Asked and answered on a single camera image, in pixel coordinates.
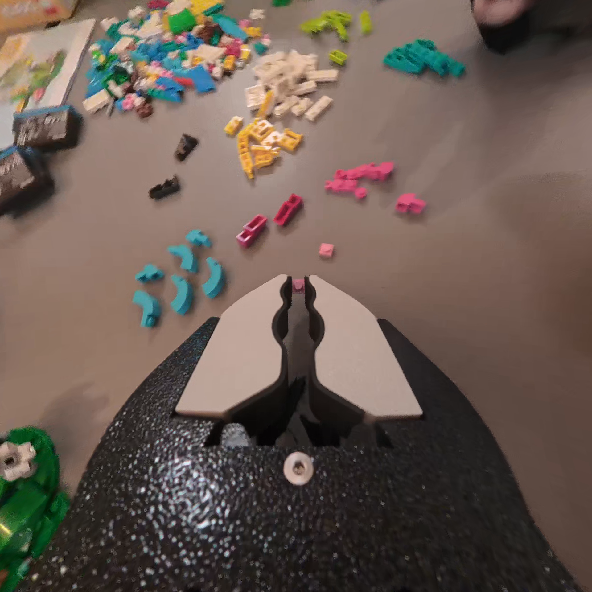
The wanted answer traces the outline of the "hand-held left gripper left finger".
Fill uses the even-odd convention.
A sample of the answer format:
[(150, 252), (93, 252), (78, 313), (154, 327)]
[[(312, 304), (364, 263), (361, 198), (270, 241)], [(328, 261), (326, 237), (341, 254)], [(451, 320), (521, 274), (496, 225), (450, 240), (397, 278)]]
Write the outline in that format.
[(191, 374), (175, 412), (231, 420), (245, 404), (282, 382), (287, 309), (292, 279), (284, 273), (248, 292), (226, 309)]

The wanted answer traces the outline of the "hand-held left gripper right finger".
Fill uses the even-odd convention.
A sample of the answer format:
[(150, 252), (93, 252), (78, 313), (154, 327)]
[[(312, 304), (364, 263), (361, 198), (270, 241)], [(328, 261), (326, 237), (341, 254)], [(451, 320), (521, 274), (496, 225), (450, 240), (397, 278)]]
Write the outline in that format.
[(422, 417), (373, 313), (317, 275), (306, 278), (306, 308), (314, 344), (309, 401), (320, 422), (377, 423)]

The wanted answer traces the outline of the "teal curved lego piece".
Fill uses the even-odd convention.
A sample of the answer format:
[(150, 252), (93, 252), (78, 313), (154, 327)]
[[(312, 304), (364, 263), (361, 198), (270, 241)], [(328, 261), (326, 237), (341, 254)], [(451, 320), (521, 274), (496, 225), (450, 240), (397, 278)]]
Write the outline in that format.
[(136, 290), (132, 302), (142, 309), (141, 326), (145, 328), (155, 327), (161, 316), (158, 299), (145, 291)]
[(197, 273), (198, 260), (190, 247), (187, 245), (171, 245), (167, 247), (167, 251), (179, 259), (181, 270), (189, 273)]
[(170, 306), (177, 315), (186, 315), (192, 307), (194, 299), (193, 287), (187, 279), (177, 274), (171, 275), (171, 281), (176, 293)]
[(206, 258), (206, 264), (209, 271), (207, 280), (201, 285), (204, 296), (209, 299), (216, 298), (222, 292), (226, 276), (221, 263), (213, 257)]

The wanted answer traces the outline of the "green lego flower model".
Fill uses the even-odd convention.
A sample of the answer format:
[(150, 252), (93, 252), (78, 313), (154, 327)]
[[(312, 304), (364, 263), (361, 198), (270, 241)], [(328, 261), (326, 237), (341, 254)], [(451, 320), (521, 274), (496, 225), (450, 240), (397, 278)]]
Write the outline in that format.
[(69, 507), (48, 433), (28, 425), (1, 436), (1, 591), (18, 587)]

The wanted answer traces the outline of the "magenta lego slope brick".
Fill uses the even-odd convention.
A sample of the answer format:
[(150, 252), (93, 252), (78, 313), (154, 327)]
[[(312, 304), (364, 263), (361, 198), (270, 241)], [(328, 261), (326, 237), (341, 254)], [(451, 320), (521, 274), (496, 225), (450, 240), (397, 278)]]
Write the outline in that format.
[(237, 244), (243, 248), (249, 248), (261, 235), (267, 226), (268, 218), (262, 214), (256, 215), (243, 226), (241, 232), (236, 236)]
[(291, 194), (290, 197), (280, 206), (273, 218), (273, 222), (277, 226), (287, 226), (295, 217), (295, 215), (302, 209), (302, 205), (302, 197), (297, 194)]

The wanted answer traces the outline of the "magenta rounded lego piece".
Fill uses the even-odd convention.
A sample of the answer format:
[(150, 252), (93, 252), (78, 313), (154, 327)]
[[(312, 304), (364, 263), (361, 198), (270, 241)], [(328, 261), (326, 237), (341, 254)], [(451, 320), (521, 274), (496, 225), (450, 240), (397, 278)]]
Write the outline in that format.
[(409, 214), (411, 216), (423, 214), (425, 208), (426, 202), (413, 193), (402, 194), (398, 197), (395, 204), (395, 212), (397, 214)]

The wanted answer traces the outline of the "pile of lime lego pieces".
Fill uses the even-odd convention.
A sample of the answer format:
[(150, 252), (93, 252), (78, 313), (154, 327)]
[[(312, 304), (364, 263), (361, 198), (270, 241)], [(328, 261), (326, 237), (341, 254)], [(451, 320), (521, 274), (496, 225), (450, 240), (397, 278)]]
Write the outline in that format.
[(331, 65), (342, 68), (349, 60), (353, 22), (350, 12), (325, 10), (302, 22), (298, 30), (314, 42), (315, 48), (327, 55)]

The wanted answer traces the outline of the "pile of pink lego pieces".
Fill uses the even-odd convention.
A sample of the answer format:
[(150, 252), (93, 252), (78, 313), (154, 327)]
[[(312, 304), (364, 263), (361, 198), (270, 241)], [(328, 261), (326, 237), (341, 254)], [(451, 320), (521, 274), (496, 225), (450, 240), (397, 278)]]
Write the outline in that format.
[(349, 169), (337, 169), (333, 177), (324, 182), (324, 190), (331, 194), (351, 194), (356, 199), (367, 197), (368, 191), (364, 185), (368, 183), (382, 183), (389, 181), (396, 164), (393, 161), (381, 163), (370, 162)]

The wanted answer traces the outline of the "black toothed lego piece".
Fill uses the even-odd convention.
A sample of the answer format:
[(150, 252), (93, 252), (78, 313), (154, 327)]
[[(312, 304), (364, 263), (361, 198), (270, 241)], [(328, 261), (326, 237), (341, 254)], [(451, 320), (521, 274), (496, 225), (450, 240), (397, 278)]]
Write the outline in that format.
[(183, 133), (174, 152), (175, 159), (184, 162), (198, 144), (199, 140), (196, 137)]
[(162, 183), (153, 186), (149, 189), (149, 198), (154, 201), (161, 201), (172, 195), (179, 193), (181, 190), (179, 178), (177, 175), (164, 180)]

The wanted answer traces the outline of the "pile of yellow lego pieces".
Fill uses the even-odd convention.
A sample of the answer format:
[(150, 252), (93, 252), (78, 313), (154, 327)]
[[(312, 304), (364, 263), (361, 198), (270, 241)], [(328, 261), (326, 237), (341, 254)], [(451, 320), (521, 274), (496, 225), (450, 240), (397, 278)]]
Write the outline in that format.
[(249, 121), (233, 115), (223, 128), (234, 140), (241, 171), (248, 181), (258, 172), (274, 167), (283, 152), (294, 154), (304, 144), (304, 135), (270, 121), (276, 105), (276, 93), (270, 86), (255, 85), (246, 89)]

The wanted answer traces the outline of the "pile of mixed colourful lego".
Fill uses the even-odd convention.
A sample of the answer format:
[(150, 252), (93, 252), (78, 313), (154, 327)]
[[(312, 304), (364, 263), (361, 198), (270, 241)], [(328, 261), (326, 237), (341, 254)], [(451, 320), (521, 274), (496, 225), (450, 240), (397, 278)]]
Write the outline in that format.
[(228, 16), (225, 1), (147, 1), (123, 19), (101, 21), (89, 47), (91, 67), (83, 106), (88, 114), (117, 110), (141, 120), (155, 101), (177, 104), (186, 91), (212, 93), (252, 55), (270, 49), (264, 10)]

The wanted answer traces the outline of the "lego instruction booklet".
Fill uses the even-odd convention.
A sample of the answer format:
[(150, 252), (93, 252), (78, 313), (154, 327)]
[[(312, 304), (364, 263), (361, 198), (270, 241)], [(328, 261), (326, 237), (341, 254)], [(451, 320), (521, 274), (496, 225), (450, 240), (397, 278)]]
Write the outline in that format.
[(14, 34), (1, 44), (1, 149), (13, 143), (14, 114), (65, 103), (95, 19)]

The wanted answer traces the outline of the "yellow lego set box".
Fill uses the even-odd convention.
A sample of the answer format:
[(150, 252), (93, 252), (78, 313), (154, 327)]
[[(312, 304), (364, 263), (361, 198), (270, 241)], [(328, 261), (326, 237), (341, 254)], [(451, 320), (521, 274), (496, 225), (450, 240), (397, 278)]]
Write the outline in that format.
[(80, 1), (1, 1), (1, 33), (70, 19)]

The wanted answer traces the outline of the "group of teal green plates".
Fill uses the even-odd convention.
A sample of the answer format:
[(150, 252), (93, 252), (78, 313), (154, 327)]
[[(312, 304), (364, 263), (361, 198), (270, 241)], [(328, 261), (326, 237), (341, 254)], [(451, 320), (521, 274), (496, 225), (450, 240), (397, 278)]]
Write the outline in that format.
[(389, 69), (416, 76), (431, 71), (440, 78), (461, 78), (467, 70), (462, 62), (439, 51), (435, 43), (428, 39), (416, 39), (394, 47), (384, 56), (382, 63)]

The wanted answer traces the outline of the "black battery pack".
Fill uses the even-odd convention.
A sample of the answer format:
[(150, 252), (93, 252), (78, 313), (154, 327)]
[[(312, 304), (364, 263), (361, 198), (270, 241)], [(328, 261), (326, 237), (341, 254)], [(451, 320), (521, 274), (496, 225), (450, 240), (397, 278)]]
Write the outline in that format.
[(26, 110), (14, 114), (13, 144), (42, 152), (70, 149), (78, 144), (83, 123), (70, 105)]
[(41, 152), (19, 146), (1, 152), (1, 216), (19, 216), (54, 191), (55, 181)]

